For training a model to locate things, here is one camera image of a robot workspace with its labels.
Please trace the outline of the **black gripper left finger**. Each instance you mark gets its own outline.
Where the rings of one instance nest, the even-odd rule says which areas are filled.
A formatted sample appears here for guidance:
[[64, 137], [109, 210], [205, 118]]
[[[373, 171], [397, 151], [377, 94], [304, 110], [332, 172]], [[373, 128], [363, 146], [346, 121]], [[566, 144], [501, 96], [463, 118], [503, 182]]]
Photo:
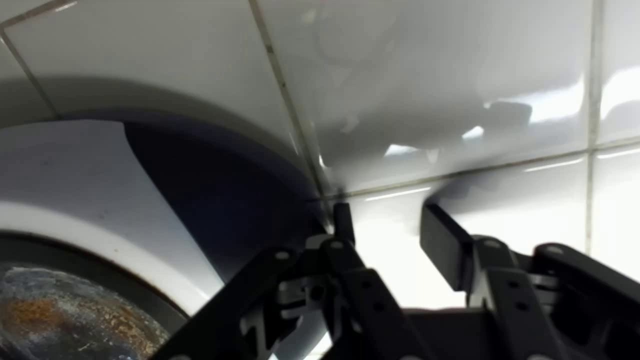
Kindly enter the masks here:
[[299, 330], [327, 329], [323, 360], [429, 360], [429, 346], [377, 271], [354, 249], [352, 212], [304, 251], [267, 249], [214, 295], [150, 360], [271, 360]]

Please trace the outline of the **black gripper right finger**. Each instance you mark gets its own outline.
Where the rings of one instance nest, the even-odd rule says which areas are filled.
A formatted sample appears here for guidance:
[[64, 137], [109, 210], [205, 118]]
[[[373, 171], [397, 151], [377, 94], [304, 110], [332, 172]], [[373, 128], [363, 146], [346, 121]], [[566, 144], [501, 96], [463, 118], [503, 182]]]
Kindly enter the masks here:
[[559, 243], [521, 254], [434, 203], [422, 204], [421, 247], [467, 296], [437, 326], [463, 358], [640, 360], [640, 285], [604, 263]]

